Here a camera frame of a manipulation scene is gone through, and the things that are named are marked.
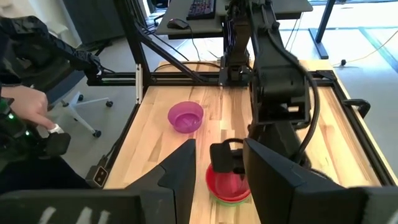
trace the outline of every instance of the office chair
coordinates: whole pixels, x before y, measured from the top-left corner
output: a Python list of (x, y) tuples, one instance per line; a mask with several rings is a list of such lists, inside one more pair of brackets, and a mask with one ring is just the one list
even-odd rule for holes
[(38, 46), (11, 41), (4, 64), (22, 79), (23, 85), (44, 92), (51, 107), (61, 103), (65, 112), (84, 125), (94, 137), (101, 136), (101, 131), (92, 128), (77, 113), (76, 107), (98, 101), (105, 101), (107, 107), (112, 107), (113, 102), (109, 98), (81, 102), (83, 95), (78, 92), (69, 102), (63, 100), (85, 76), (82, 71), (71, 68), (67, 60), (51, 55)]

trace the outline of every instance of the computer mouse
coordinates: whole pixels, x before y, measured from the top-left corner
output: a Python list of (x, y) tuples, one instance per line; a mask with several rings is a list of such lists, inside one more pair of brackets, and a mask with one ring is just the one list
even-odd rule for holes
[(183, 21), (182, 19), (171, 19), (167, 23), (167, 28), (170, 29), (186, 29), (188, 28), (188, 23)]

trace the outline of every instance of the desk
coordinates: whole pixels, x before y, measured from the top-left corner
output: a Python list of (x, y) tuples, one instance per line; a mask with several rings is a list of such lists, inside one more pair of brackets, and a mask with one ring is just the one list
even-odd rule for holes
[[(192, 34), (189, 29), (178, 30), (167, 28), (167, 23), (171, 19), (187, 20), (188, 10), (193, 0), (173, 0), (159, 24), (156, 34), (169, 35), (170, 39), (191, 39)], [(226, 16), (225, 5), (230, 0), (216, 0), (216, 17), (214, 19), (202, 19), (187, 21), (192, 28), (195, 37), (222, 37), (223, 27), (221, 22)], [(312, 6), (307, 0), (273, 0), (274, 10), (277, 19), (298, 19), (302, 12), (312, 11)]]
[[(309, 60), (301, 63), (309, 70), (333, 69), (327, 60)], [(190, 65), (190, 68), (203, 72), (214, 70), (213, 67), (206, 65)], [(162, 71), (177, 70), (173, 67), (164, 67)], [(323, 171), (345, 187), (380, 185), (333, 91), (320, 87), (319, 92), (320, 119), (306, 151), (313, 168)], [(193, 134), (176, 133), (167, 121), (168, 110), (174, 104), (185, 100), (196, 101), (205, 109), (204, 122)], [(205, 182), (205, 171), (210, 163), (210, 144), (227, 138), (246, 137), (248, 134), (246, 127), (250, 120), (251, 105), (247, 88), (150, 86), (124, 140), (105, 188), (126, 187), (150, 171), (188, 138), (195, 138), (197, 139), (197, 179), (190, 223), (259, 223), (252, 198), (239, 207), (224, 207), (212, 201)], [(306, 132), (300, 130), (298, 136), (303, 139)], [(369, 136), (377, 147), (370, 133)], [(377, 150), (396, 180), (378, 147)]]

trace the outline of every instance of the person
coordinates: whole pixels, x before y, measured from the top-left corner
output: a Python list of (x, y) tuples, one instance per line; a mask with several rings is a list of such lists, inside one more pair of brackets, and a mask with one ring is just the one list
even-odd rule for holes
[[(8, 37), (0, 32), (0, 61)], [(55, 124), (46, 117), (45, 93), (22, 86), (19, 77), (0, 64), (0, 96), (13, 98), (11, 110), (20, 119), (51, 130)], [(90, 186), (60, 156), (49, 159), (29, 158), (7, 161), (0, 157), (0, 194), (15, 190), (89, 189)]]

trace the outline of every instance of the wall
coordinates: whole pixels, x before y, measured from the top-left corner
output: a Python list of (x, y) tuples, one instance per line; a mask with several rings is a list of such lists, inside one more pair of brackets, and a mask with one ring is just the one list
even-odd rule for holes
[(4, 17), (36, 16), (44, 23), (55, 22), (68, 28), (62, 39), (73, 47), (81, 44), (79, 35), (69, 17), (62, 0), (0, 0), (0, 6), (11, 2), (12, 5), (4, 7)]

